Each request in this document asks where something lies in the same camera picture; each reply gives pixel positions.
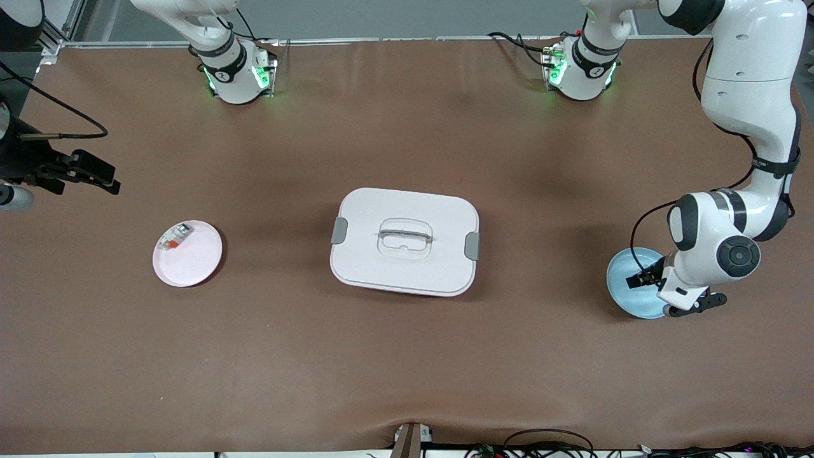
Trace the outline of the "blue round plate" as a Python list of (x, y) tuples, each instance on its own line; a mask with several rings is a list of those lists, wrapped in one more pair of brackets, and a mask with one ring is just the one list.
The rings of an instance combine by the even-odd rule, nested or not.
[(623, 249), (614, 255), (608, 264), (608, 292), (618, 307), (629, 316), (648, 320), (665, 317), (666, 302), (657, 297), (657, 285), (638, 289), (628, 289), (627, 285), (629, 276), (638, 274), (642, 267), (647, 267), (658, 258), (662, 258), (662, 255), (654, 250), (634, 247), (634, 249)]

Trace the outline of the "white lidded storage box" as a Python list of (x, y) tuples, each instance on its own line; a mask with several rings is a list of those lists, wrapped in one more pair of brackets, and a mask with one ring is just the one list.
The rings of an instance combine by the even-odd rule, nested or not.
[(359, 188), (343, 198), (329, 266), (365, 289), (453, 298), (476, 278), (479, 214), (453, 195)]

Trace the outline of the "aluminium table edge rail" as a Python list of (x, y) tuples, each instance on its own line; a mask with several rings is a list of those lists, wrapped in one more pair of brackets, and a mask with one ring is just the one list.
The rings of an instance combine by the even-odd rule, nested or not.
[[(710, 34), (698, 36), (689, 35), (640, 35), (632, 34), (628, 41), (634, 39), (706, 39)], [(388, 41), (440, 41), (440, 43), (453, 43), (454, 41), (488, 41), (499, 37), (482, 36), (437, 36), (435, 38), (332, 38), (332, 39), (266, 39), (261, 44), (270, 46), (329, 46), (347, 45), (354, 43), (387, 43)], [(523, 35), (527, 43), (553, 43), (561, 36), (527, 36)], [(164, 49), (186, 48), (188, 41), (65, 41), (59, 50), (76, 49)]]

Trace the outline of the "aluminium frame profile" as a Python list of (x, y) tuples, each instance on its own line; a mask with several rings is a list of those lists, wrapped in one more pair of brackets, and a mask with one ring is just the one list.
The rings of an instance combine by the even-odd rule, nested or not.
[(56, 62), (59, 50), (78, 37), (88, 0), (43, 0), (44, 22), (39, 43), (44, 64)]

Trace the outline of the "white and red switch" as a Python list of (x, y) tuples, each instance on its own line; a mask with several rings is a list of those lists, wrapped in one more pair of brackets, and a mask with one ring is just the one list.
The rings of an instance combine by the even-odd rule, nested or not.
[(192, 231), (194, 231), (194, 229), (187, 223), (178, 223), (163, 232), (156, 246), (158, 249), (165, 251), (175, 249), (175, 247), (180, 246), (180, 244), (191, 235)]

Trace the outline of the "brown table mat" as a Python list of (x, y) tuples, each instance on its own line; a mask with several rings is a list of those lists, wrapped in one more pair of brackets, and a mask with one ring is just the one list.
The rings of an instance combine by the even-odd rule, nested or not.
[[(703, 46), (631, 41), (592, 102), (494, 41), (294, 46), (245, 106), (212, 98), (185, 49), (64, 50), (36, 84), (110, 134), (53, 145), (122, 186), (0, 211), (0, 454), (378, 448), (409, 421), (462, 443), (814, 444), (811, 125), (796, 217), (726, 305), (636, 320), (605, 286), (643, 212), (749, 167), (690, 87)], [(470, 289), (340, 283), (331, 231), (363, 186), (470, 201)], [(224, 254), (177, 288), (152, 253), (187, 220)]]

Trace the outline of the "pink round plate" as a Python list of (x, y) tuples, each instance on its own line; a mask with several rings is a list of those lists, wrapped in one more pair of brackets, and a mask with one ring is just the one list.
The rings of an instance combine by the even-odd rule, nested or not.
[(180, 223), (192, 227), (191, 235), (180, 246), (167, 251), (158, 249), (155, 243), (152, 267), (163, 283), (187, 288), (204, 283), (212, 276), (222, 261), (224, 242), (218, 229), (206, 221), (187, 220)]

